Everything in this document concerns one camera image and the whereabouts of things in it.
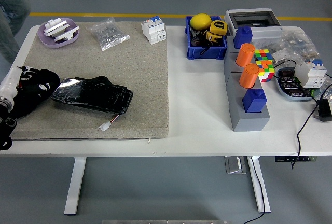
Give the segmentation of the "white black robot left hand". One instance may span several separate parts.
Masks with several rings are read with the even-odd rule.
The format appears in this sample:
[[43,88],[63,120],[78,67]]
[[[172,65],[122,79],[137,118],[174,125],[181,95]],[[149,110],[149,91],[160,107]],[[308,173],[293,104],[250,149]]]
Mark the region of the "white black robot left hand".
[[50,89],[51,84],[43,81],[42,70],[29,66],[14,67],[1,83],[1,99],[14,99],[19,92],[42,93]]

